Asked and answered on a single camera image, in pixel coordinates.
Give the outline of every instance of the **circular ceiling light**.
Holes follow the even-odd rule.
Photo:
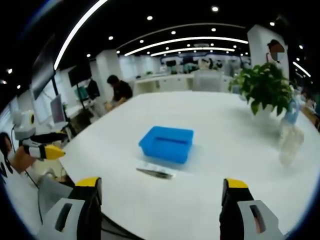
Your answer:
[[[211,10],[212,10],[212,12],[216,13],[216,12],[219,11],[219,8],[218,8],[217,6],[213,6],[213,7],[211,8]]]

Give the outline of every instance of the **desk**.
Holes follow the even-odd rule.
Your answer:
[[[100,118],[74,138],[61,158],[75,182],[102,178],[102,212],[145,240],[219,239],[224,178],[245,181],[257,200],[278,217],[283,234],[308,206],[319,176],[320,134],[300,114],[304,144],[290,168],[278,159],[281,116],[253,124],[250,106],[237,94],[165,92],[142,94]],[[161,167],[172,180],[136,171],[146,164],[138,142],[155,126],[194,130],[185,165]]]

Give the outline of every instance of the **white pillar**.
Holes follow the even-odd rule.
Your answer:
[[[97,69],[100,79],[97,85],[100,95],[104,101],[111,101],[114,96],[112,87],[107,84],[107,79],[110,75],[116,75],[120,80],[123,79],[123,74],[120,68],[120,61],[115,49],[104,50],[96,56]]]
[[[283,59],[280,60],[282,72],[285,78],[289,78],[289,61],[288,61],[288,46],[285,45],[285,41],[282,36],[271,31],[263,26],[254,25],[247,33],[251,65],[263,65],[267,62],[267,53],[269,52],[268,43],[272,39],[277,40],[285,50]]]

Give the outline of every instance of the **black cable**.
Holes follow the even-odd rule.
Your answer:
[[[126,235],[122,235],[122,234],[119,234],[119,233],[116,233],[116,232],[113,232],[113,231],[110,231],[110,230],[107,230],[107,229],[104,229],[104,228],[101,228],[101,230],[103,232],[106,232],[106,233],[109,233],[109,234],[112,234],[112,235],[116,235],[116,236],[119,236],[119,237],[122,237],[124,239],[131,239],[131,240],[134,240],[133,238],[131,237],[128,237]]]

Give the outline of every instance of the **person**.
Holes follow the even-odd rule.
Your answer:
[[[109,76],[106,82],[113,88],[113,99],[105,104],[108,112],[132,98],[133,93],[129,84],[119,80],[116,75]]]

